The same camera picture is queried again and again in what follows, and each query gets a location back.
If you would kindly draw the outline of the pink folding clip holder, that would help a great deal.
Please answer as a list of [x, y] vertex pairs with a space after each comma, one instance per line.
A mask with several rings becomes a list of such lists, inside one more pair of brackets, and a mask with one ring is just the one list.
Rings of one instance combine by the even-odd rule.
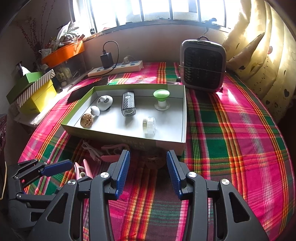
[[91, 171], [88, 161], [86, 159], [83, 160], [82, 165], [75, 162], [74, 169], [75, 169], [77, 180], [79, 180], [83, 177], [86, 177], [86, 176], [93, 179], [92, 171]]

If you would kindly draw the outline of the small white cylindrical jar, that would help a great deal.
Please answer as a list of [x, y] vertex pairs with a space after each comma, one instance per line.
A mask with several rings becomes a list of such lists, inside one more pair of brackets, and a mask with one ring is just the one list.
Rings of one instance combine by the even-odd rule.
[[156, 132], [156, 119], [154, 117], [144, 118], [142, 121], [142, 130], [146, 135], [154, 135]]

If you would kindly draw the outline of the brown carved walnut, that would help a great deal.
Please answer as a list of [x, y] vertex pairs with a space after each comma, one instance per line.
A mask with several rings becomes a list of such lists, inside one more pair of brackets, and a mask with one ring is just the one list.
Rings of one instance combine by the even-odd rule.
[[83, 128], [90, 128], [92, 124], [93, 124], [93, 115], [89, 113], [85, 113], [83, 114], [83, 116], [81, 116], [80, 125]]

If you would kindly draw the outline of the black perforated speaker device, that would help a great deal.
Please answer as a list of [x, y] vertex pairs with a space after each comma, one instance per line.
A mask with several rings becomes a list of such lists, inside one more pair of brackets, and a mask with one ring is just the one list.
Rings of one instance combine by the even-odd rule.
[[122, 95], [121, 113], [123, 116], [136, 115], [134, 92], [127, 91]]

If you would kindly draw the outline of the small white mushroom object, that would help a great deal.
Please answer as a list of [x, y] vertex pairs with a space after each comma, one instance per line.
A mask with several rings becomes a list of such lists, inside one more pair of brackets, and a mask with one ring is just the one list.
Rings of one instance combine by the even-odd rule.
[[100, 109], [97, 106], [91, 107], [91, 115], [92, 116], [100, 116]]

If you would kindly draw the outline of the white round earbud case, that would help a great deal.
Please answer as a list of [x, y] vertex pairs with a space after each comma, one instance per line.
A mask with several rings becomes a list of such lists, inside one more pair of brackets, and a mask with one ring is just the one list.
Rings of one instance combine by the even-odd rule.
[[100, 111], [106, 111], [112, 106], [112, 104], [113, 98], [109, 95], [103, 95], [99, 97], [96, 105], [100, 109]]

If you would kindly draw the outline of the green mushroom shaped lamp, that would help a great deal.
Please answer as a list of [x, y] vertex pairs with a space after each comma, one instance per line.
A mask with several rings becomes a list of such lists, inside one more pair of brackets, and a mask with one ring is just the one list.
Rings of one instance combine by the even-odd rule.
[[154, 107], [159, 111], [165, 111], [169, 109], [170, 104], [167, 102], [170, 92], [166, 89], [158, 89], [153, 93], [154, 98], [157, 100], [157, 103]]

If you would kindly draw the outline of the dark patterned box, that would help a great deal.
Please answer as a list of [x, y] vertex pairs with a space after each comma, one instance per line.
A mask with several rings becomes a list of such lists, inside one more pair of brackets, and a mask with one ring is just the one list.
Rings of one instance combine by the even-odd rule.
[[4, 150], [4, 146], [6, 143], [6, 122], [7, 122], [7, 114], [1, 114], [0, 116], [0, 149], [1, 152]]

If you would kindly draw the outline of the green grey cardboard box tray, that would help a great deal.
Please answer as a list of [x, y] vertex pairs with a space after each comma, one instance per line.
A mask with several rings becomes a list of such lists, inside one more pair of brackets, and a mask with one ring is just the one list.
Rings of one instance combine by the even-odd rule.
[[[169, 109], [157, 110], [157, 100], [153, 93], [158, 89], [170, 92], [167, 102]], [[122, 95], [127, 91], [134, 92], [136, 115], [123, 116], [121, 113]], [[93, 118], [90, 128], [80, 125], [81, 116], [91, 112], [100, 96], [109, 95], [113, 98], [112, 106]], [[156, 119], [156, 132], [146, 135], [142, 130], [144, 118]], [[103, 144], [126, 143], [133, 149], [149, 151], [161, 148], [165, 151], [174, 150], [182, 155], [186, 145], [187, 106], [186, 92], [183, 85], [174, 84], [123, 84], [93, 87], [67, 114], [61, 123], [64, 130], [76, 137], [94, 139]]]

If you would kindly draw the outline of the yellow box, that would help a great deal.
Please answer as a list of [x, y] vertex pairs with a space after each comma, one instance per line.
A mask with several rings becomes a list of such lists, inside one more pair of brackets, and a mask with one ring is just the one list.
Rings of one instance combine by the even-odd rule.
[[23, 114], [41, 113], [57, 95], [51, 79], [37, 90], [34, 90], [33, 86], [34, 84], [16, 100], [20, 112]]

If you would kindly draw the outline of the black smartphone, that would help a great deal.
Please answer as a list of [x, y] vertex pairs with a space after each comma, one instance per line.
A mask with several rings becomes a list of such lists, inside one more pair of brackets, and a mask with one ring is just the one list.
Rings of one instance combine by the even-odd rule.
[[106, 77], [99, 81], [85, 85], [84, 87], [80, 87], [79, 89], [76, 89], [73, 92], [71, 92], [70, 96], [67, 99], [67, 103], [73, 103], [75, 101], [78, 101], [93, 87], [108, 85], [108, 83], [109, 83], [109, 80]]

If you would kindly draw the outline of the green box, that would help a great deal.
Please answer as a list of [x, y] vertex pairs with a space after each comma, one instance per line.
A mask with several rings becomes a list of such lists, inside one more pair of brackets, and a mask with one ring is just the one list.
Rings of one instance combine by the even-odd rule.
[[43, 72], [27, 73], [21, 77], [15, 86], [6, 95], [9, 104], [12, 104], [28, 87], [43, 76]]

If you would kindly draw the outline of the striped white box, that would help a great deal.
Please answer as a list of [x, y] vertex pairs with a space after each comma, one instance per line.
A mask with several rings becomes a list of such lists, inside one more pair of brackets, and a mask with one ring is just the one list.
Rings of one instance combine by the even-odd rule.
[[42, 77], [40, 77], [37, 81], [35, 81], [29, 88], [27, 88], [16, 100], [19, 108], [23, 106], [23, 104], [43, 85], [45, 85], [48, 81], [50, 81], [53, 77], [55, 77], [55, 71], [51, 69]]

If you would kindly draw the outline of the white power strip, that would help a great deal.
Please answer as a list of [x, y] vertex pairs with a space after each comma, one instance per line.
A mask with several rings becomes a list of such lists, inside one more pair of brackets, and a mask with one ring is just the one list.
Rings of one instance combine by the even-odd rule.
[[132, 61], [127, 64], [117, 64], [116, 67], [111, 66], [110, 68], [98, 67], [94, 68], [88, 73], [88, 77], [99, 77], [103, 75], [113, 75], [120, 73], [137, 72], [143, 68], [143, 61]]

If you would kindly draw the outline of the white plug adapter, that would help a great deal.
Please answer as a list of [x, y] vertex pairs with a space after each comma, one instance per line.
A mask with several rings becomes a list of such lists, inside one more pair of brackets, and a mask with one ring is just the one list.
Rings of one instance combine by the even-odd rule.
[[133, 56], [127, 55], [124, 57], [122, 63], [123, 63], [123, 65], [125, 65], [125, 64], [132, 62], [132, 61], [135, 61], [135, 58]]

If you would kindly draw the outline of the grey black portable heater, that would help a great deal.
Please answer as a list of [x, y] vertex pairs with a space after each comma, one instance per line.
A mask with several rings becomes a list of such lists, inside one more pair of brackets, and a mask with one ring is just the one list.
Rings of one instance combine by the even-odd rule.
[[180, 46], [180, 78], [187, 88], [218, 92], [226, 72], [226, 50], [206, 36], [184, 40]]

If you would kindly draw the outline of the orange tray shelf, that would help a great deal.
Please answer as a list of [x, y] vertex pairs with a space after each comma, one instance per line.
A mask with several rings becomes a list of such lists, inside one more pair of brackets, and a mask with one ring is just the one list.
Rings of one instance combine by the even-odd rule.
[[41, 63], [48, 65], [50, 68], [54, 68], [84, 51], [85, 48], [83, 41], [77, 41], [54, 51], [50, 55], [43, 58]]

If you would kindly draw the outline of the cream patterned curtain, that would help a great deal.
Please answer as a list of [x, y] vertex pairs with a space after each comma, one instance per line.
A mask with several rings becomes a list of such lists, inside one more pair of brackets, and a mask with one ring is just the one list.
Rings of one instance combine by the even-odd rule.
[[267, 1], [225, 3], [227, 68], [279, 122], [295, 100], [295, 37]]

